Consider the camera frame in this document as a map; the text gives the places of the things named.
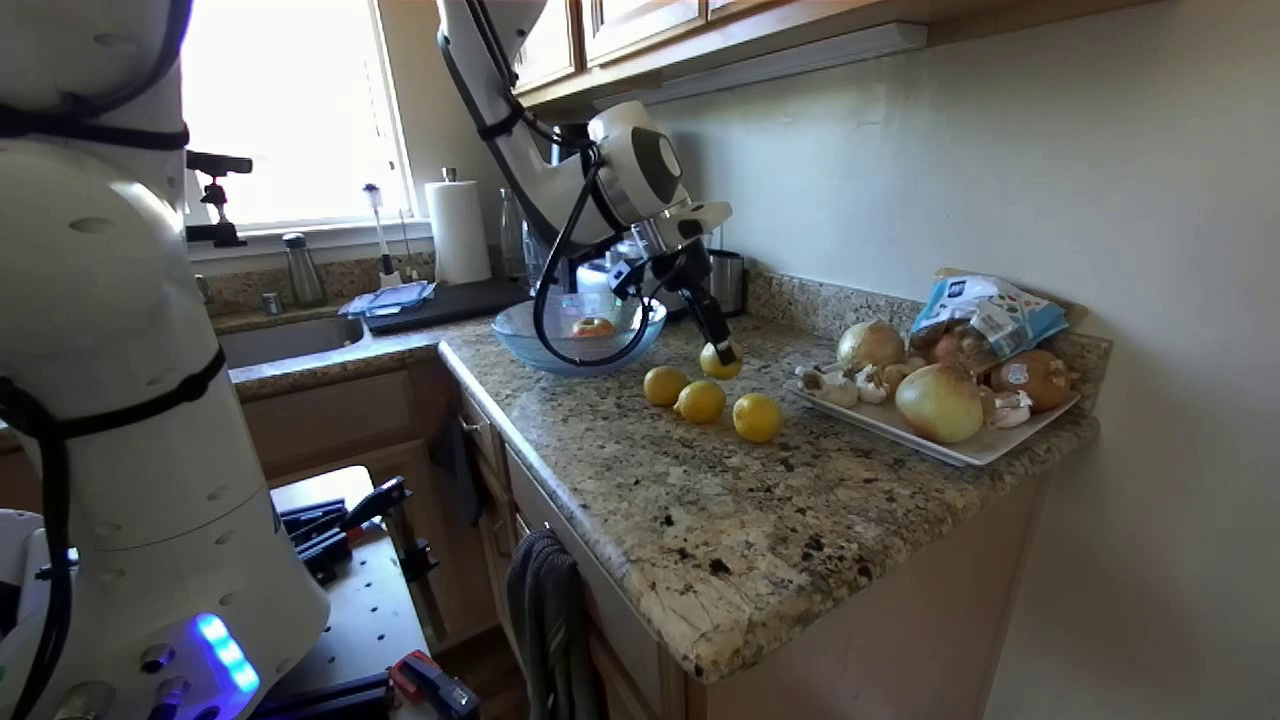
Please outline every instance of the granite countertop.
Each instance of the granite countertop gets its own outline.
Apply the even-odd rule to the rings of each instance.
[[[779,396],[788,424],[776,442],[741,442],[727,421],[694,429],[645,402],[645,367],[678,365],[696,376],[694,326],[672,326],[616,376],[533,371],[487,326],[449,331],[442,350],[648,627],[705,682],[754,667],[1095,435],[1095,421],[1076,408],[989,466],[954,466],[788,396],[796,365],[833,355],[826,338],[735,320],[735,345],[747,365],[724,385],[727,401],[747,386]]]

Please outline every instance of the tray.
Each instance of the tray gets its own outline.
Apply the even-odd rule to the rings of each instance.
[[[917,435],[900,416],[896,408],[883,408],[883,402],[833,402],[826,401],[820,390],[811,386],[796,386],[796,396],[835,421],[850,421],[855,429],[869,429],[869,433],[881,433],[887,439],[900,439],[923,455],[938,455],[945,464],[964,464],[964,466],[983,466],[983,464],[997,464],[1000,455],[1007,455],[1011,448],[1021,448],[1023,439],[1033,439],[1037,433],[1044,433],[1051,421],[1060,421],[1067,408],[1076,408],[1080,396],[1072,396],[1067,402],[1044,412],[1044,416],[1033,416],[1027,424],[1017,424],[1017,429],[983,429],[978,439],[968,442],[938,442],[928,435]]]

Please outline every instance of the blue light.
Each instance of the blue light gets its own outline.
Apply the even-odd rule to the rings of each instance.
[[[256,667],[248,662],[246,646],[237,642],[237,635],[229,631],[229,624],[222,614],[195,614],[195,631],[206,635],[207,650],[222,658],[222,667],[229,671],[229,679],[252,695],[260,686]]]

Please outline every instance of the paper towel roll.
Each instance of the paper towel roll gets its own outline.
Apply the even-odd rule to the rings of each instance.
[[[476,282],[487,281],[487,238],[479,221],[476,181],[427,185],[427,212],[437,234],[437,281]]]

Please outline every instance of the yellow lemon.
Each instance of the yellow lemon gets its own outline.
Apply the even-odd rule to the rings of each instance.
[[[678,416],[683,416],[690,424],[717,424],[720,412],[724,412],[724,386],[712,378],[694,378],[678,396]]]
[[[705,367],[705,376],[717,376],[717,378],[731,378],[735,371],[745,371],[745,358],[735,355],[731,365],[724,365],[717,345],[705,345],[696,365]]]
[[[645,401],[652,408],[672,408],[681,390],[683,390],[683,376],[678,367],[660,365],[645,371]]]
[[[776,433],[786,429],[786,408],[764,396],[764,390],[747,390],[731,402],[731,433],[747,442],[768,442],[776,439]]]

